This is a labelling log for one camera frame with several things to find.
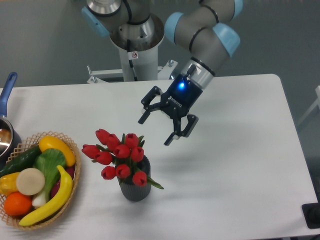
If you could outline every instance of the green cucumber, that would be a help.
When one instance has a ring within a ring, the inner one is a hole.
[[[8,174],[21,172],[22,170],[27,168],[32,168],[36,158],[40,154],[41,151],[39,145],[31,147],[28,150],[22,152],[20,155],[16,156],[3,167],[3,169],[0,171],[0,178]]]

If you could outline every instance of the fruit basket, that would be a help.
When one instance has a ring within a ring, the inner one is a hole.
[[[34,134],[31,137],[28,137],[26,140],[22,141],[22,143],[20,143],[17,146],[17,148],[14,149],[14,152],[11,153],[11,155],[8,158],[8,161],[6,163],[8,163],[12,159],[14,159],[18,155],[20,155],[22,152],[26,151],[27,149],[38,145],[40,139],[42,139],[44,136],[53,136],[53,137],[57,137],[57,138],[61,139],[70,148],[70,150],[73,152],[73,154],[75,156],[75,169],[74,169],[74,178],[73,178],[71,194],[70,194],[70,197],[68,198],[68,200],[66,201],[66,203],[62,206],[62,208],[60,208],[58,211],[56,211],[50,217],[48,217],[48,218],[46,218],[46,219],[44,219],[34,225],[31,225],[31,226],[21,226],[21,225],[19,225],[21,217],[11,217],[8,214],[6,214],[6,212],[4,210],[4,202],[6,200],[6,196],[1,194],[0,195],[0,218],[7,225],[12,226],[14,228],[17,228],[19,230],[24,230],[24,231],[35,230],[35,229],[39,229],[39,228],[43,228],[45,226],[48,226],[51,223],[53,223],[54,221],[56,221],[65,212],[67,207],[70,205],[71,200],[72,200],[74,193],[76,191],[76,188],[78,186],[79,177],[80,177],[80,169],[81,169],[80,151],[77,147],[77,144],[75,144],[75,142],[70,137],[68,137],[67,135],[65,135],[63,133],[49,131],[49,132],[42,132],[42,133]]]

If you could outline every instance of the gray vase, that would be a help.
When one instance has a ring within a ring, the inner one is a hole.
[[[150,162],[146,156],[143,157],[142,161],[138,162],[137,166],[141,171],[145,172],[147,176],[151,176]],[[138,202],[148,196],[151,190],[151,185],[147,183],[145,186],[137,186],[132,182],[132,178],[133,174],[127,177],[125,181],[120,184],[120,188],[126,199],[132,202]]]

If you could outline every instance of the saucepan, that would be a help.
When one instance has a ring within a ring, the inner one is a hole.
[[[11,72],[0,95],[0,170],[5,166],[8,157],[21,143],[21,138],[7,120],[7,104],[18,74]]]

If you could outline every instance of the pot handle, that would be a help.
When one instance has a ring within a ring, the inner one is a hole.
[[[18,74],[16,72],[11,72],[5,82],[3,90],[0,95],[0,116],[7,116],[7,103],[11,93],[12,88],[15,85]]]

